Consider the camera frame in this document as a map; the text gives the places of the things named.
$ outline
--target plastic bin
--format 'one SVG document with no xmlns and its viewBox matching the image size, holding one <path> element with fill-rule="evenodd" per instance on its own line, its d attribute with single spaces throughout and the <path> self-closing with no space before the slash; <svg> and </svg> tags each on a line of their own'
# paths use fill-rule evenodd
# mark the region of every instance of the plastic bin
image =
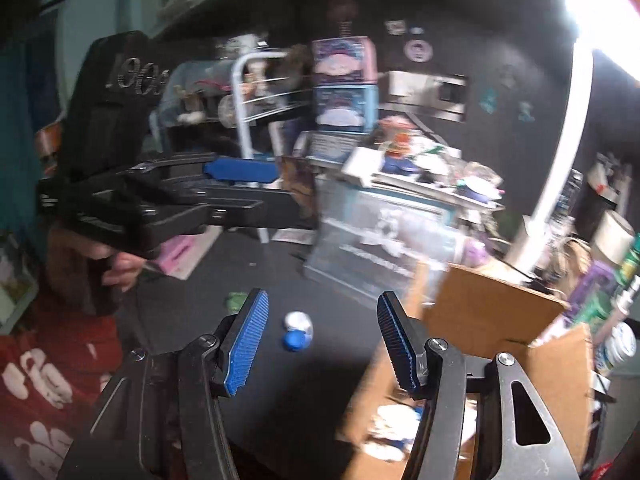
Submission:
<svg viewBox="0 0 640 480">
<path fill-rule="evenodd" d="M 424 303 L 430 304 L 449 262 L 460 258 L 463 235 L 450 227 L 450 210 L 435 201 L 326 181 L 319 189 L 321 227 L 305 275 L 376 307 L 378 296 L 408 291 L 416 263 L 429 264 Z"/>
</svg>

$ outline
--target blue gripper pad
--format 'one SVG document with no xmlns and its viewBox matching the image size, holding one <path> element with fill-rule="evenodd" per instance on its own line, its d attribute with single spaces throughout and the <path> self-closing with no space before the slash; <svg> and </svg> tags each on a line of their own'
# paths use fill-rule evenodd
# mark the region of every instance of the blue gripper pad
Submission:
<svg viewBox="0 0 640 480">
<path fill-rule="evenodd" d="M 270 184 L 280 176 L 275 162 L 229 156 L 221 156 L 205 164 L 204 173 L 224 182 L 258 182 L 260 184 Z"/>
<path fill-rule="evenodd" d="M 428 377 L 426 334 L 416 332 L 394 292 L 378 298 L 378 325 L 398 384 L 410 395 L 417 394 Z"/>
<path fill-rule="evenodd" d="M 269 298 L 260 288 L 254 288 L 244 301 L 240 312 L 229 328 L 220 351 L 219 360 L 224 373 L 223 387 L 233 396 L 244 386 L 254 362 L 262 332 L 269 317 Z"/>
</svg>

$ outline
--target green bottle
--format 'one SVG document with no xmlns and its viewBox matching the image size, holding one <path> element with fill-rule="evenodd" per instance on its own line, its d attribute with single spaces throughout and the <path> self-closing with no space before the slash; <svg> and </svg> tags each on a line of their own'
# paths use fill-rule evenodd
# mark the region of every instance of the green bottle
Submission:
<svg viewBox="0 0 640 480">
<path fill-rule="evenodd" d="M 602 325 L 611 313 L 611 300 L 617 288 L 618 284 L 615 280 L 598 285 L 584 302 L 573 324 L 586 323 L 592 330 Z"/>
<path fill-rule="evenodd" d="M 640 234 L 636 234 L 634 244 L 620 263 L 620 268 L 616 271 L 616 281 L 622 286 L 627 286 L 636 274 L 638 264 L 640 264 Z"/>
</svg>

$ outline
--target cardboard box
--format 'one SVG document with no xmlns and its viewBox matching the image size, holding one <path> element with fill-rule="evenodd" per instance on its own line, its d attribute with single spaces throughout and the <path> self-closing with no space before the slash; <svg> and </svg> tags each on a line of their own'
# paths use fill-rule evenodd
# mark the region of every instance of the cardboard box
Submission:
<svg viewBox="0 0 640 480">
<path fill-rule="evenodd" d="M 416 304 L 403 303 L 420 317 Z M 591 337 L 585 325 L 538 348 L 528 345 L 564 310 L 565 303 L 532 290 L 451 266 L 435 305 L 422 312 L 430 336 L 446 339 L 461 352 L 493 358 L 510 352 L 520 362 L 564 438 L 576 469 L 587 450 L 591 424 Z M 341 437 L 360 447 L 378 406 L 388 403 L 396 378 L 384 344 L 351 399 Z M 357 451 L 345 480 L 396 480 L 405 462 L 386 463 Z M 458 467 L 458 477 L 463 467 Z"/>
</svg>

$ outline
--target lamp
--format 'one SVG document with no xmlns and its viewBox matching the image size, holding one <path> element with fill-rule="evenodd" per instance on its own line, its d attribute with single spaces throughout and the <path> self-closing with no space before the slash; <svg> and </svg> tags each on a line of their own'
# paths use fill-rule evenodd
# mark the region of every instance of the lamp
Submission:
<svg viewBox="0 0 640 480">
<path fill-rule="evenodd" d="M 629 0 L 565 0 L 578 25 L 569 97 L 554 161 L 531 218 L 524 217 L 505 261 L 522 272 L 536 265 L 548 239 L 547 222 L 574 163 L 587 117 L 592 51 L 603 52 L 640 81 L 640 15 Z"/>
</svg>

